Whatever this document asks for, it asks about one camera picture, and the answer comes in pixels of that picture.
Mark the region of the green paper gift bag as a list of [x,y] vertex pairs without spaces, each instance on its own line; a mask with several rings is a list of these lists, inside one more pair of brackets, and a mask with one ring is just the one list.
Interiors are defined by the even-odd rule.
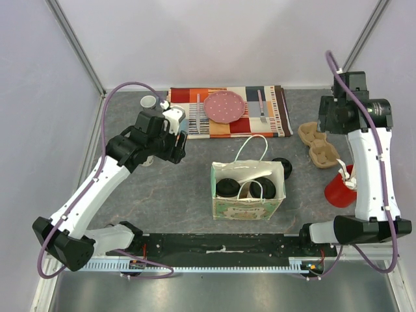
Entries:
[[[212,214],[215,220],[269,220],[286,198],[282,164],[263,160],[268,144],[257,159],[239,159],[247,143],[256,137],[266,139],[263,135],[252,135],[232,162],[213,162],[211,165]],[[263,170],[271,170],[272,174],[238,183],[238,180]]]

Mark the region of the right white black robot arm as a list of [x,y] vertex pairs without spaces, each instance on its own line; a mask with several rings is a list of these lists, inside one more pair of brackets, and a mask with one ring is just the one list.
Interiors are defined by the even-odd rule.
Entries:
[[346,136],[357,181],[355,213],[333,220],[305,224],[298,239],[307,256],[321,244],[368,244],[391,241],[412,232],[411,221],[401,217],[395,200],[390,164],[393,128],[391,106],[386,99],[371,99],[363,71],[341,74],[347,86],[333,84],[333,94],[320,100],[317,131]]

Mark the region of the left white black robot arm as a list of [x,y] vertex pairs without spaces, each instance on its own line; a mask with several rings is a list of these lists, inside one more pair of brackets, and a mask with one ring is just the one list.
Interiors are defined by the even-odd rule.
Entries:
[[134,125],[110,139],[97,166],[74,195],[50,218],[37,218],[32,228],[45,252],[75,272],[91,257],[113,250],[137,255],[142,231],[129,222],[89,231],[94,215],[135,169],[152,157],[177,164],[185,156],[187,133],[180,129],[185,111],[143,110]]

